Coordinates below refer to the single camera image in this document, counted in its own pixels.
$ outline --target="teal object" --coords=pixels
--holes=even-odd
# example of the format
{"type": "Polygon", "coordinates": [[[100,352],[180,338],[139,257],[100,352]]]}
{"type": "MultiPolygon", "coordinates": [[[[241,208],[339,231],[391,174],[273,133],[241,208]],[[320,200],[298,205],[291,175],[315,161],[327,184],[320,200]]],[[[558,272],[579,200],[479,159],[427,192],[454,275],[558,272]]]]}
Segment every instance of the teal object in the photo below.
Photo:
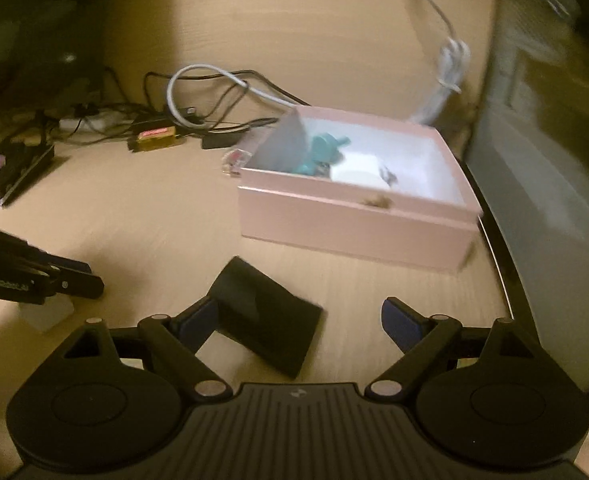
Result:
{"type": "Polygon", "coordinates": [[[314,176],[319,164],[333,164],[339,158],[338,149],[350,144],[347,137],[335,137],[330,134],[321,134],[312,137],[311,147],[305,160],[295,168],[292,173],[314,176]]]}

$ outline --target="ribbed black surface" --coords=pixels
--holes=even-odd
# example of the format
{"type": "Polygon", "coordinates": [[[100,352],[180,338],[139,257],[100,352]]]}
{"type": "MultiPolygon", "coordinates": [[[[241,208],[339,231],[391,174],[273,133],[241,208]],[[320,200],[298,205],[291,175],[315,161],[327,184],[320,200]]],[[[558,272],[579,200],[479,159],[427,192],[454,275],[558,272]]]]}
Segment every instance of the ribbed black surface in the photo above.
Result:
{"type": "Polygon", "coordinates": [[[361,397],[353,384],[246,384],[200,406],[164,450],[94,476],[24,468],[18,480],[532,480],[585,479],[570,464],[510,475],[451,460],[423,440],[405,411],[361,397]]]}

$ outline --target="open box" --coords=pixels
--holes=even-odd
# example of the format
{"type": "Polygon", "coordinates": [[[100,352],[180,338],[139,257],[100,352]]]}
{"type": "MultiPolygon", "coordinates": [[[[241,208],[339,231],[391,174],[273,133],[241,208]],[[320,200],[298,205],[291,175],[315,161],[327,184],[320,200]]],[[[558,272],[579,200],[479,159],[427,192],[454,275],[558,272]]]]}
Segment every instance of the open box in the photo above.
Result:
{"type": "Polygon", "coordinates": [[[481,206],[439,132],[328,108],[287,114],[241,170],[244,236],[390,262],[456,270],[478,232],[481,206]],[[313,136],[348,137],[342,153],[376,155],[390,190],[290,173],[313,136]]]}

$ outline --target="black monitor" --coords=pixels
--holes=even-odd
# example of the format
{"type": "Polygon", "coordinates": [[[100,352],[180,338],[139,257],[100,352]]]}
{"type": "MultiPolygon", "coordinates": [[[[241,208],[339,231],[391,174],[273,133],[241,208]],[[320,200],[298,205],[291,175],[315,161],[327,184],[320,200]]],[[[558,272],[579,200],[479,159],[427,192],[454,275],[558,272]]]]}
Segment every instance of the black monitor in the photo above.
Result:
{"type": "Polygon", "coordinates": [[[106,0],[0,0],[0,116],[98,101],[106,0]]]}

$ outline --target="white cable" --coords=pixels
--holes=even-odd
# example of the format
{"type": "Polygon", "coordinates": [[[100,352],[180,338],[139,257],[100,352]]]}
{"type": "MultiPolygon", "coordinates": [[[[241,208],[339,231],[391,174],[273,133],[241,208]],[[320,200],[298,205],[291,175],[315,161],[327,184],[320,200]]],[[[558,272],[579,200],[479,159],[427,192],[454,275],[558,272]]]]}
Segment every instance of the white cable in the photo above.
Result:
{"type": "Polygon", "coordinates": [[[461,84],[468,72],[469,47],[459,40],[452,22],[434,0],[427,0],[448,29],[448,39],[441,48],[437,81],[439,86],[423,106],[409,120],[413,123],[431,124],[439,117],[452,92],[461,93],[461,84]]]}
{"type": "Polygon", "coordinates": [[[184,67],[181,70],[179,70],[177,73],[175,73],[175,75],[172,76],[172,78],[168,82],[168,88],[166,89],[166,101],[168,102],[168,108],[170,110],[170,113],[172,114],[172,117],[174,117],[175,120],[177,120],[177,122],[179,124],[182,124],[183,126],[185,126],[187,128],[199,128],[199,129],[209,128],[208,124],[197,124],[197,123],[191,123],[190,121],[188,121],[185,117],[183,117],[181,115],[181,113],[179,113],[177,105],[175,105],[175,102],[174,102],[174,85],[178,81],[178,79],[186,72],[190,72],[191,70],[199,70],[199,69],[212,70],[213,72],[218,72],[219,74],[226,76],[231,81],[234,81],[237,85],[239,85],[243,88],[247,88],[248,91],[252,92],[253,94],[256,94],[263,99],[266,99],[268,101],[272,101],[272,102],[277,103],[281,106],[287,106],[290,108],[293,108],[296,106],[295,103],[290,103],[289,101],[286,101],[284,99],[280,99],[279,97],[275,97],[273,95],[267,94],[265,92],[262,92],[256,88],[248,85],[248,83],[246,83],[244,80],[239,79],[234,74],[231,74],[230,72],[223,70],[222,68],[219,68],[218,66],[214,66],[214,65],[210,65],[210,64],[206,64],[206,63],[196,63],[196,64],[189,65],[187,67],[184,67]]]}

